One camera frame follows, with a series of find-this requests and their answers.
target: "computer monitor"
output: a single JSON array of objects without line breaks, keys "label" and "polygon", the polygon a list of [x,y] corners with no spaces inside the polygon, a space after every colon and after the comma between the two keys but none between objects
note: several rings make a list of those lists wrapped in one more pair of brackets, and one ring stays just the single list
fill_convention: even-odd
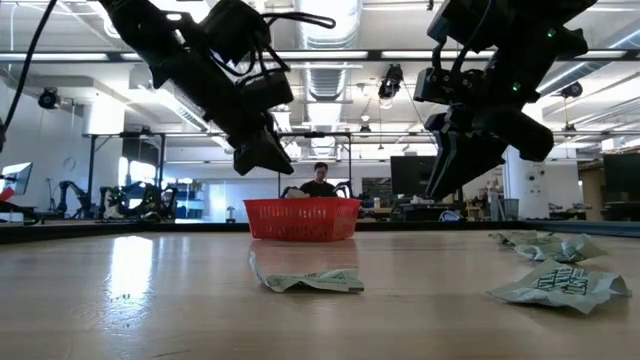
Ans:
[{"label": "computer monitor", "polygon": [[394,195],[424,195],[435,162],[435,156],[392,156],[391,192]]},{"label": "computer monitor", "polygon": [[13,195],[24,195],[27,192],[32,165],[33,163],[23,163],[2,168],[4,179],[0,179],[0,193],[11,188]]},{"label": "computer monitor", "polygon": [[640,190],[640,154],[604,155],[602,160],[607,191]]}]

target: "crumpled wrapper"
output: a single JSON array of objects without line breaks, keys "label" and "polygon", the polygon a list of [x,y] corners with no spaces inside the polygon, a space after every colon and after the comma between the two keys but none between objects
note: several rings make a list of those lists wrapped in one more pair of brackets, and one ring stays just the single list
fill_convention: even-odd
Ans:
[{"label": "crumpled wrapper", "polygon": [[293,286],[337,292],[364,291],[364,283],[358,279],[358,269],[337,269],[310,274],[272,274],[262,272],[256,261],[256,253],[249,254],[249,265],[258,280],[275,292],[284,292]]},{"label": "crumpled wrapper", "polygon": [[540,235],[534,231],[504,231],[490,234],[502,244],[513,246],[520,255],[530,260],[545,261],[553,259],[561,263],[576,263],[608,253],[596,246],[587,234],[572,239],[563,239],[557,235]]},{"label": "crumpled wrapper", "polygon": [[517,245],[545,245],[553,242],[562,242],[562,238],[556,235],[540,235],[535,230],[500,231],[489,234],[505,246]]},{"label": "crumpled wrapper", "polygon": [[308,197],[309,194],[306,194],[298,189],[289,189],[289,191],[287,191],[287,195],[285,195],[286,199],[305,199]]},{"label": "crumpled wrapper", "polygon": [[584,314],[607,302],[612,293],[631,296],[631,290],[618,274],[573,268],[551,259],[522,280],[488,293],[513,303],[569,306]]},{"label": "crumpled wrapper", "polygon": [[531,260],[545,261],[552,259],[561,263],[576,263],[607,255],[606,251],[591,242],[591,237],[587,234],[580,234],[573,239],[553,241],[541,245],[518,245],[514,250]]}]

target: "red basket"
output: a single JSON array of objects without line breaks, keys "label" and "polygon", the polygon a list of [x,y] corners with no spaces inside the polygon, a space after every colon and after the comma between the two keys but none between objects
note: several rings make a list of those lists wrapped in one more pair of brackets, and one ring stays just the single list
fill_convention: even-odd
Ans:
[{"label": "red basket", "polygon": [[343,198],[245,200],[256,239],[336,241],[353,236],[360,200]]}]

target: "black robotic arm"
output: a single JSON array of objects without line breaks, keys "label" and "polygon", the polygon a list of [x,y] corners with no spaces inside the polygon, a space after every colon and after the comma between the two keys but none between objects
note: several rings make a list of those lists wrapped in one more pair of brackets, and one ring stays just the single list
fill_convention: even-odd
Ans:
[{"label": "black robotic arm", "polygon": [[78,198],[78,202],[80,203],[80,208],[76,211],[76,213],[72,216],[72,218],[77,218],[84,213],[83,217],[86,217],[91,212],[91,201],[89,200],[89,195],[84,192],[84,190],[80,189],[78,185],[76,185],[73,181],[65,180],[61,181],[58,185],[60,187],[60,200],[58,201],[58,206],[56,207],[56,213],[64,215],[67,212],[67,191],[69,188],[73,190]]},{"label": "black robotic arm", "polygon": [[[504,163],[511,145],[525,160],[543,161],[553,147],[549,129],[522,112],[553,62],[588,51],[580,29],[564,24],[596,0],[447,0],[428,35],[438,46],[421,72],[415,101],[448,105],[425,123],[438,143],[427,195],[443,198]],[[240,0],[221,0],[199,24],[188,13],[161,11],[147,0],[100,0],[122,39],[149,65],[152,86],[167,82],[227,135],[241,175],[255,166],[290,174],[293,168],[268,110],[289,103],[289,70],[270,46],[278,18],[332,28],[335,21],[303,13],[259,14]],[[179,14],[178,20],[168,15]],[[451,70],[440,64],[447,38],[464,47]],[[468,51],[496,49],[484,70],[462,71]],[[278,68],[267,69],[268,53]],[[260,71],[239,73],[228,64],[256,61]]]},{"label": "black robotic arm", "polygon": [[[540,98],[540,85],[556,59],[588,51],[582,30],[564,24],[596,0],[447,0],[427,34],[438,46],[432,67],[417,80],[414,100],[448,105],[425,128],[435,135],[438,158],[427,195],[441,199],[503,164],[511,145],[520,157],[544,161],[553,134],[522,112]],[[451,70],[440,64],[447,38],[464,47]],[[496,49],[484,70],[461,71],[468,51]]]},{"label": "black robotic arm", "polygon": [[[240,0],[221,0],[197,24],[188,13],[166,12],[147,0],[100,0],[122,40],[149,65],[154,88],[170,81],[228,135],[235,149],[234,169],[241,175],[255,166],[293,173],[268,110],[293,101],[284,62],[270,46],[269,26],[278,18],[326,28],[335,21],[305,13],[259,14]],[[279,68],[267,69],[267,52]],[[258,57],[260,72],[251,75]],[[227,64],[246,61],[239,73]],[[232,81],[228,74],[241,77]]]}]

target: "man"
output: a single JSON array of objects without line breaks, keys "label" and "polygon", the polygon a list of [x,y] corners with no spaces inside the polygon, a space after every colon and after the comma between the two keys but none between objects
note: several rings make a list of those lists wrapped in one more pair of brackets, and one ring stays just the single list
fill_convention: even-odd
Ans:
[{"label": "man", "polygon": [[316,178],[300,187],[300,191],[309,194],[311,197],[335,197],[333,185],[326,182],[329,166],[323,162],[313,166]]}]

